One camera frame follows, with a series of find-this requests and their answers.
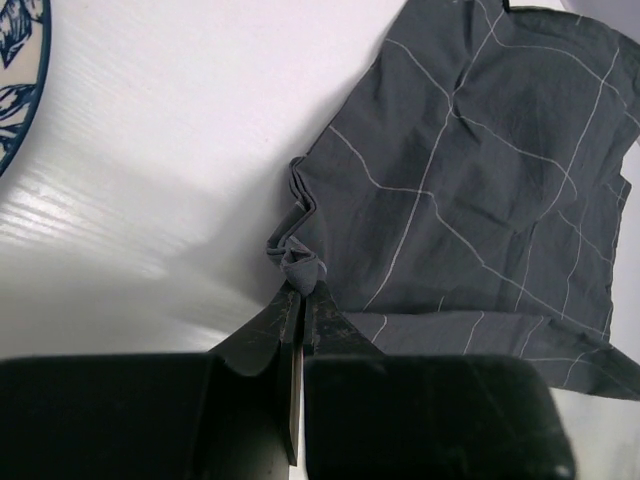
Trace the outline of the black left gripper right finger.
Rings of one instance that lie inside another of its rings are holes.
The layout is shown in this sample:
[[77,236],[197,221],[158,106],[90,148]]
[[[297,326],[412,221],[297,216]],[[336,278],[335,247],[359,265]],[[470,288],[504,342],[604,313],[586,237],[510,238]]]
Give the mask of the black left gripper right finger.
[[500,355],[382,353],[324,282],[305,301],[305,467],[311,479],[571,479],[551,393]]

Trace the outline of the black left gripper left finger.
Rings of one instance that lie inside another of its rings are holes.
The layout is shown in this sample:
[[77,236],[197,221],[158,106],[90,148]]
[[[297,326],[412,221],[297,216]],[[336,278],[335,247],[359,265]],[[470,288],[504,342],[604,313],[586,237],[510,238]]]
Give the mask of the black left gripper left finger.
[[285,479],[298,460],[300,295],[213,349],[1,364],[5,479]]

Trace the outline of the dark grey checked cloth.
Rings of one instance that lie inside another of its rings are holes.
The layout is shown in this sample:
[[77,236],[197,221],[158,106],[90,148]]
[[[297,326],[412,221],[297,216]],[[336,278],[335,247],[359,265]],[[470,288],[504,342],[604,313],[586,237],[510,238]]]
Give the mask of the dark grey checked cloth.
[[290,167],[266,252],[390,355],[509,355],[553,388],[635,400],[610,341],[639,135],[639,47],[505,1],[410,1]]

